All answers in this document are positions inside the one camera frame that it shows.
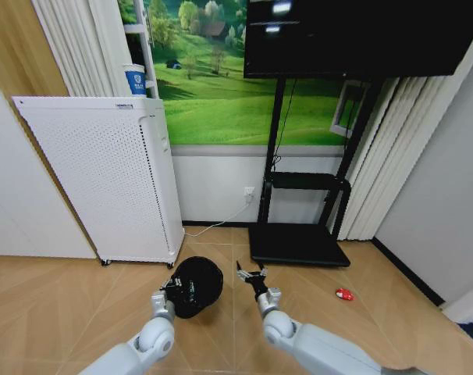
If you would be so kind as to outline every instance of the window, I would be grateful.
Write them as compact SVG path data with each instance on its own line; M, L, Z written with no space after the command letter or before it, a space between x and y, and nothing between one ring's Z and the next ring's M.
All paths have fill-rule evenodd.
M353 125L356 123L361 104L365 99L367 86L357 80L344 82L330 131L343 137L351 137Z

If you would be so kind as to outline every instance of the white curtain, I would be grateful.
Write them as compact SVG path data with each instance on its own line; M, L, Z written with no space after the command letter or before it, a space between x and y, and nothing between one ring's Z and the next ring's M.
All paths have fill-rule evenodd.
M473 42L455 74L388 80L350 171L339 239L375 236L473 64Z
M117 1L32 0L71 96L131 96Z

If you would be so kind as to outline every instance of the black tv stand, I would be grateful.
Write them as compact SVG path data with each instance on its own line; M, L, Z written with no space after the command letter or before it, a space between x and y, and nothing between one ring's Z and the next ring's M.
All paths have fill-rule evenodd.
M286 77L276 83L272 122L269 131L265 173L262 182L258 222L249 227L251 258L261 263L289 263L316 266L350 265L349 259L337 244L340 226L350 196L350 184L346 174L361 140L363 130L375 106L383 79L374 79L368 88L363 105L354 124L346 151L335 175L328 173L272 172L276 136ZM273 188L327 190L325 205L317 224L268 223L269 205ZM339 194L342 193L332 233L327 224Z

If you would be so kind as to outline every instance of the paper cup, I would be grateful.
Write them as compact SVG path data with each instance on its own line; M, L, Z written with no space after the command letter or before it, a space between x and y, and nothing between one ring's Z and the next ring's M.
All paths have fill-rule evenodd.
M133 96L146 98L146 83L144 81L144 66L137 64L123 64L129 82L130 93Z

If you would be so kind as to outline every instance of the wooden floor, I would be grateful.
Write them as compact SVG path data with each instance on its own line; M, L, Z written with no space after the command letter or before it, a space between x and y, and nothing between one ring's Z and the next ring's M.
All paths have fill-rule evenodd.
M198 231L196 227L188 228ZM281 307L354 341L384 366L416 365L434 374L473 374L473 341L370 243L341 244L351 267L270 266ZM245 229L214 228L188 237L179 261L207 256L224 274L220 299L190 320L175 320L176 343L151 373L305 373L264 340L251 287L235 261L255 270ZM0 257L0 374L77 373L138 332L149 297L172 271L163 265ZM346 302L334 292L352 290Z

